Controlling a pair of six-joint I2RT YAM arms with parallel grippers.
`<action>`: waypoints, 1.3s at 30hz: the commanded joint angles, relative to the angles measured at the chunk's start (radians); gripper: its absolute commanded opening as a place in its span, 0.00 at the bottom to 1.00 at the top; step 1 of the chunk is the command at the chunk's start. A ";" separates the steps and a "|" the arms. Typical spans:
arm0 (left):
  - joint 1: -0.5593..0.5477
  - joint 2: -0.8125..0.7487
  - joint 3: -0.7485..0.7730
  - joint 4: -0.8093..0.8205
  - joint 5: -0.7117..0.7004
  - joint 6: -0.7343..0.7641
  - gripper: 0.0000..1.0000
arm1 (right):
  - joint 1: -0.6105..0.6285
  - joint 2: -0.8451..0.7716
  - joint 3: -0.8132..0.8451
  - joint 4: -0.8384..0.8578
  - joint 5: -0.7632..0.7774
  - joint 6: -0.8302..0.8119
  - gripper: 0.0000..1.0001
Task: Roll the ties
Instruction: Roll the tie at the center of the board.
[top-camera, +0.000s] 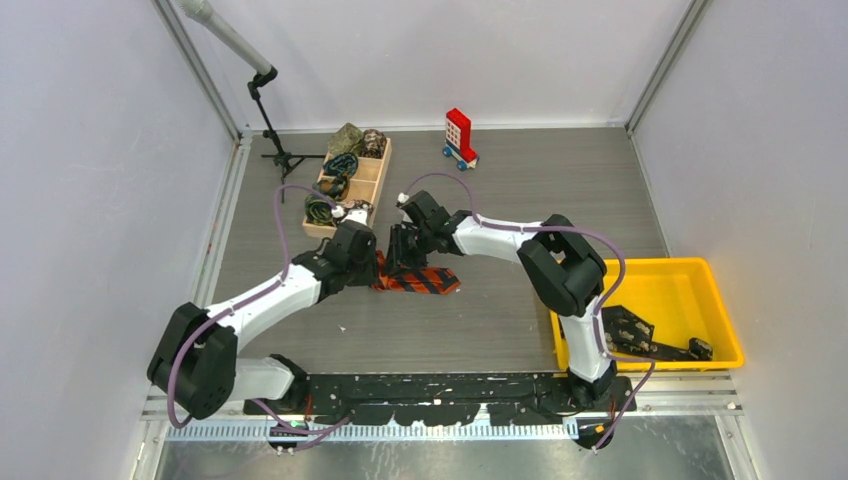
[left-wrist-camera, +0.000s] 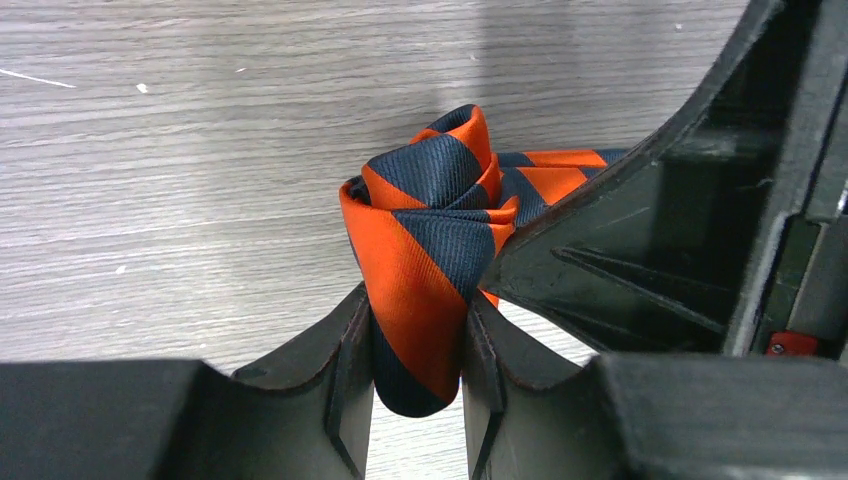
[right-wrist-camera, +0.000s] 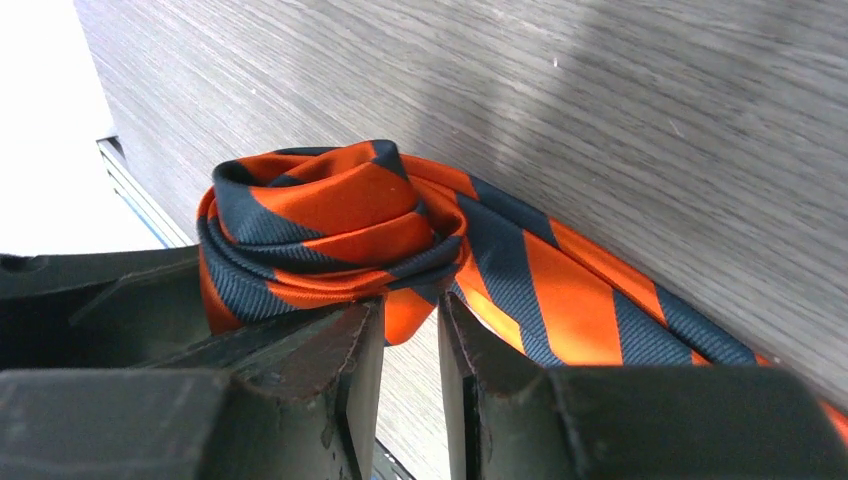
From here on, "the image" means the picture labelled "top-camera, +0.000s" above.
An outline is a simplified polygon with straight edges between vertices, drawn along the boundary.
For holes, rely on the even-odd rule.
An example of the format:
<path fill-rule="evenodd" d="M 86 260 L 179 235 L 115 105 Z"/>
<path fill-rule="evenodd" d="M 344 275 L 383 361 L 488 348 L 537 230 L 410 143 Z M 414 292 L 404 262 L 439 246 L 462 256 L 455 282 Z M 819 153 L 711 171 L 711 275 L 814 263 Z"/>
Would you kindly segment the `orange navy striped tie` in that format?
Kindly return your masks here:
<path fill-rule="evenodd" d="M 449 268 L 425 267 L 400 269 L 391 273 L 381 250 L 376 251 L 378 276 L 372 289 L 416 294 L 447 295 L 456 291 L 461 282 Z"/>

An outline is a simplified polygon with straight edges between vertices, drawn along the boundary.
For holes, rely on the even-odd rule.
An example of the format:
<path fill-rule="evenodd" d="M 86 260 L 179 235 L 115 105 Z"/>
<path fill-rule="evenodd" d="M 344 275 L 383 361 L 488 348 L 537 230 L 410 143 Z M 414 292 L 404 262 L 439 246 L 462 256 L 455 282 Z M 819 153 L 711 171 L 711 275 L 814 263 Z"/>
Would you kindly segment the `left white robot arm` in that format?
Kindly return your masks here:
<path fill-rule="evenodd" d="M 182 407 L 205 419 L 229 401 L 269 400 L 280 412 L 298 412 L 307 398 L 292 362 L 280 356 L 245 359 L 241 350 L 283 319 L 346 287 L 377 281 L 376 237 L 366 224 L 344 220 L 321 248 L 295 256 L 270 279 L 229 300 L 172 313 L 147 367 L 165 393 L 169 416 Z"/>

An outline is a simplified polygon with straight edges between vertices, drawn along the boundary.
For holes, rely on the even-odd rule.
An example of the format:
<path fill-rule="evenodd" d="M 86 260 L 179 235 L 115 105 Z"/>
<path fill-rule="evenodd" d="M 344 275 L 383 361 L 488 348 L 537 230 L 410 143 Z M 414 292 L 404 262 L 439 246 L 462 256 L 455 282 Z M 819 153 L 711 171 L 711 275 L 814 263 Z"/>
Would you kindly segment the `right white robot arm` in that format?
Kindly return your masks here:
<path fill-rule="evenodd" d="M 596 410 L 611 395 L 617 365 L 605 353 L 599 310 L 607 268 L 564 216 L 543 222 L 507 222 L 469 210 L 449 213 L 430 193 L 399 194 L 403 219 L 390 229 L 385 268 L 420 273 L 429 254 L 484 256 L 523 267 L 539 300 L 556 313 L 568 345 L 566 369 L 573 405 Z"/>

